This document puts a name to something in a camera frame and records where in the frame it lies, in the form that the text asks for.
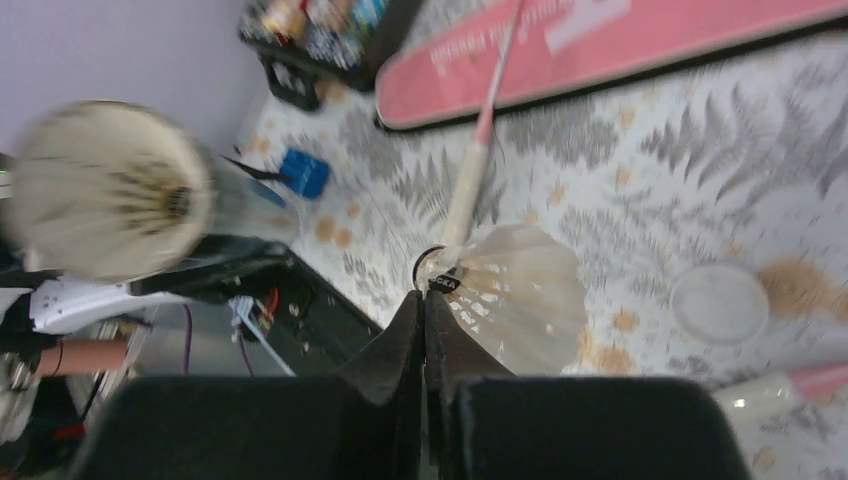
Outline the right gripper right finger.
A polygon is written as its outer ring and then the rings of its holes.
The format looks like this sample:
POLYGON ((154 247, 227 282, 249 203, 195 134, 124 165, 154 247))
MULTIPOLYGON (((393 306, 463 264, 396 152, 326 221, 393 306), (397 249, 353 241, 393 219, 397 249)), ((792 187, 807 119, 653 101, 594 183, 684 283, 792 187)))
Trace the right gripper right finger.
POLYGON ((718 404, 673 377, 516 376, 423 303, 430 458, 443 479, 747 479, 718 404))

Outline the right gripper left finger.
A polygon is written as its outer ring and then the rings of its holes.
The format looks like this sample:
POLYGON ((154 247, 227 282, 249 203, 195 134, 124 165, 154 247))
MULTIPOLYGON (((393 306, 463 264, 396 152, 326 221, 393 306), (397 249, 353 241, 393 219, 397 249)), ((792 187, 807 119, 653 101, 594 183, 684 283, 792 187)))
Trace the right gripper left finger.
POLYGON ((342 368, 301 377, 142 377, 86 436, 73 479, 415 479, 421 315, 409 292, 342 368))

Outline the pink badminton racket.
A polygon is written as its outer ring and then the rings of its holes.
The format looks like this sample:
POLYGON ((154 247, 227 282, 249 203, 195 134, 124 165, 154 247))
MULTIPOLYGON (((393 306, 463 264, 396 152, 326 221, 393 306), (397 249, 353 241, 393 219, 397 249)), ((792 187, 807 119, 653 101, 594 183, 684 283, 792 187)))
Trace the pink badminton racket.
POLYGON ((472 142, 465 151, 455 182, 453 195, 447 211, 440 245, 425 250, 413 266, 413 283, 422 291, 429 287, 430 281, 421 273, 420 268, 425 259, 434 253, 441 253, 448 247, 461 245, 467 241, 472 226, 476 201, 486 171, 491 131, 493 127, 494 105, 499 92, 505 66, 510 54, 513 34, 520 22, 524 1, 517 1, 507 24, 506 33, 501 43, 499 57, 491 76, 488 93, 477 118, 472 142))
POLYGON ((782 415, 847 385, 847 365, 775 371, 712 394, 733 422, 753 422, 782 415))

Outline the black shuttlecock tube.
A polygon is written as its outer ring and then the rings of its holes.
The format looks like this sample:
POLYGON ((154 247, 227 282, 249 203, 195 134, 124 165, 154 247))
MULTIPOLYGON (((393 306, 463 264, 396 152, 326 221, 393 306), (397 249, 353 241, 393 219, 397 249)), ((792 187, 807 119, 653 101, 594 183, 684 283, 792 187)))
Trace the black shuttlecock tube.
POLYGON ((30 123, 9 163, 3 230, 77 278, 117 283, 289 245, 296 209, 170 118, 111 100, 30 123))

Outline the pink racket cover bag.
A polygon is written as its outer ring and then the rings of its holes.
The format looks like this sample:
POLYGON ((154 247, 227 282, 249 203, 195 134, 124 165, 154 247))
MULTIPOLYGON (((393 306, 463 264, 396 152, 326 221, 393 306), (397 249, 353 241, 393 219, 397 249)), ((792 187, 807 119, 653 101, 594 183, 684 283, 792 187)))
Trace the pink racket cover bag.
POLYGON ((500 1, 388 60, 376 120, 410 131, 474 119, 505 35, 506 110, 844 19, 843 1, 500 1))

